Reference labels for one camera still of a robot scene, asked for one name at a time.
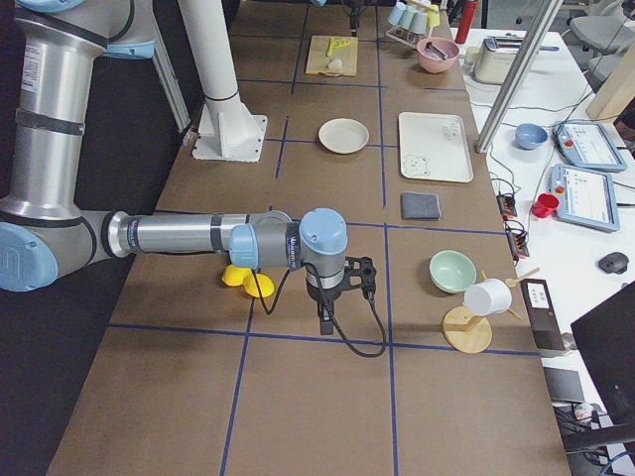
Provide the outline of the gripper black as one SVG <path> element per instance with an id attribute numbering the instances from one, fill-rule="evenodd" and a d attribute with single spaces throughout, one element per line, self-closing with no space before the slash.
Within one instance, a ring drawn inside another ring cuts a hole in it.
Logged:
<path id="1" fill-rule="evenodd" d="M 319 320 L 319 334 L 333 335 L 334 333 L 334 303 L 344 292 L 343 285 L 330 289 L 319 289 L 307 283 L 309 296 L 317 303 L 317 317 Z"/>

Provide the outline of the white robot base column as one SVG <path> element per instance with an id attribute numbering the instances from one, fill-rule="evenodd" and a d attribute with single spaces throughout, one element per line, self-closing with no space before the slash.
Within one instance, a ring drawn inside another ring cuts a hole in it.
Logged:
<path id="1" fill-rule="evenodd" d="M 256 163 L 268 118 L 252 114 L 242 102 L 222 3 L 188 0 L 179 6 L 204 95 L 192 156 L 198 160 Z"/>

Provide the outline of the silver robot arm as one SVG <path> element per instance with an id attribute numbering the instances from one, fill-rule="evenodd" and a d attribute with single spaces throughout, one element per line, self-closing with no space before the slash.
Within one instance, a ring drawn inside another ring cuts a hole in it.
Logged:
<path id="1" fill-rule="evenodd" d="M 168 159 L 145 160 L 140 114 L 117 94 L 136 75 L 109 74 L 99 102 L 95 60 L 149 59 L 160 41 L 149 1 L 5 1 L 1 5 L 1 332 L 67 327 L 113 296 L 82 280 L 89 265 L 139 251 Z"/>

